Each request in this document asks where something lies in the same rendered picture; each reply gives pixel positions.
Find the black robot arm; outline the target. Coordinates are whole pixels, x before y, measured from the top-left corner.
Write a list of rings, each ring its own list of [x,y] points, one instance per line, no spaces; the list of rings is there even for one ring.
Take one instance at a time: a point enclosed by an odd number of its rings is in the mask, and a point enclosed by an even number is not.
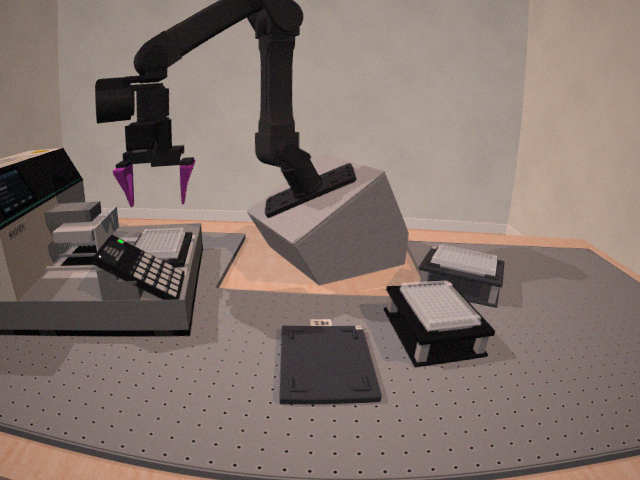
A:
[[[182,56],[245,18],[259,39],[261,60],[255,153],[262,163],[281,167],[292,189],[266,200],[265,215],[270,218],[356,181],[351,163],[318,175],[310,154],[299,148],[292,108],[292,62],[303,11],[294,0],[219,0],[164,30],[136,53],[134,68],[139,76],[96,81],[96,120],[97,124],[131,120],[136,91],[137,118],[148,118],[149,123],[125,126],[131,161],[149,163],[155,152],[172,149],[171,119],[154,121],[169,116],[169,88],[154,82],[167,78],[167,68]]]

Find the white well plate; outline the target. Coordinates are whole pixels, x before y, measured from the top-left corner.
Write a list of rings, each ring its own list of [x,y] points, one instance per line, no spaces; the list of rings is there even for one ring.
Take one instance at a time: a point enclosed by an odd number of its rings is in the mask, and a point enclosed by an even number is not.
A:
[[[431,262],[440,267],[466,273],[495,276],[497,256],[476,251],[439,245]]]
[[[428,332],[481,325],[481,317],[448,281],[402,283],[400,291]]]
[[[184,228],[145,229],[135,247],[161,260],[178,259]]]

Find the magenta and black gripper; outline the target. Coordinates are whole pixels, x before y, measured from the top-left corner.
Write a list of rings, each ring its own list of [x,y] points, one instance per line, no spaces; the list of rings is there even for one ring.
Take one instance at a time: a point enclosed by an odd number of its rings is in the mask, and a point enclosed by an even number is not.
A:
[[[195,164],[194,157],[183,158],[182,160],[180,160],[181,154],[183,153],[184,145],[176,145],[172,146],[172,149],[170,149],[169,151],[156,152],[154,161],[151,161],[151,167],[180,165],[180,188],[182,204],[184,204],[185,202],[187,184]],[[116,164],[116,169],[113,170],[113,175],[123,189],[130,207],[133,207],[133,164],[135,164],[135,162],[131,161],[129,151],[126,151],[122,155],[123,161]]]

